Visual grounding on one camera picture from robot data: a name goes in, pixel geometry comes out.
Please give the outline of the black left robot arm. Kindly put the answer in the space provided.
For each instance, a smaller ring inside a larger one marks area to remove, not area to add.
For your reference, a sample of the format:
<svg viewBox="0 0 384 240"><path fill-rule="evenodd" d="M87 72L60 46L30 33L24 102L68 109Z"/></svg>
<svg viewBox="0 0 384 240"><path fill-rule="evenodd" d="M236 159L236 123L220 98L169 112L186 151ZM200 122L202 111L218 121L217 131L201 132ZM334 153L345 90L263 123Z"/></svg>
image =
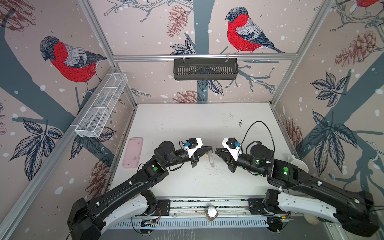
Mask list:
<svg viewBox="0 0 384 240"><path fill-rule="evenodd" d="M190 162L195 167L212 147L204 146L201 138L190 138L179 150L170 141L162 142L145 164L140 164L128 180L86 201L77 200L71 209L67 225L73 240L97 240L115 224L135 216L161 215L158 200L150 190L169 175Z"/></svg>

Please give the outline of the silver metal keyring carabiner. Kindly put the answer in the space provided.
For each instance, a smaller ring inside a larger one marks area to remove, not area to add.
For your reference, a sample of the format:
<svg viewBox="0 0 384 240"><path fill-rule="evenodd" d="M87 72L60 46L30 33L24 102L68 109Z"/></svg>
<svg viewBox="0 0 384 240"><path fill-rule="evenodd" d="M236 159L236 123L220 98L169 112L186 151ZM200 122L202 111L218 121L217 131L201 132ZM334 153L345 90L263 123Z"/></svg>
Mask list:
<svg viewBox="0 0 384 240"><path fill-rule="evenodd" d="M214 162L214 151L213 150L210 150L208 153L207 153L207 158L209 160L209 163L210 163L210 166L212 168L215 167L215 162Z"/></svg>

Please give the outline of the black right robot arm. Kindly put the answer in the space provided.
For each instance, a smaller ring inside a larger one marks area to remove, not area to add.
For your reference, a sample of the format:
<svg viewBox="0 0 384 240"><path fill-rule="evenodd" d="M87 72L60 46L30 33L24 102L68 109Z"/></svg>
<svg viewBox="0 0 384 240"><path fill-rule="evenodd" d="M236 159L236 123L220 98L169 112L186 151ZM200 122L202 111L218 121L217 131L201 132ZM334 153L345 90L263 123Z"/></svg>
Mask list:
<svg viewBox="0 0 384 240"><path fill-rule="evenodd" d="M298 212L314 216L341 227L354 235L371 237L379 230L379 218L372 207L372 194L351 192L317 179L299 167L274 158L274 152L263 145L254 145L250 154L240 147L218 148L220 157L231 172L241 167L247 172L267 178L275 189L261 199L249 199L253 215L272 217Z"/></svg>

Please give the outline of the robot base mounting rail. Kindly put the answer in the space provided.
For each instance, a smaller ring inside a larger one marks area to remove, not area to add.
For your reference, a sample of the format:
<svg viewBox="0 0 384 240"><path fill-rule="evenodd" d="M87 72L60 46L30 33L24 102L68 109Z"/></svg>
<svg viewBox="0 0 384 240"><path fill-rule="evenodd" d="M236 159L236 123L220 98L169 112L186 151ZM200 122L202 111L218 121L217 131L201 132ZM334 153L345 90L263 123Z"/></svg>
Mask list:
<svg viewBox="0 0 384 240"><path fill-rule="evenodd" d="M155 213L118 220L111 230L149 235L160 230L268 228L280 231L289 221L286 212L269 213L262 199L160 200Z"/></svg>

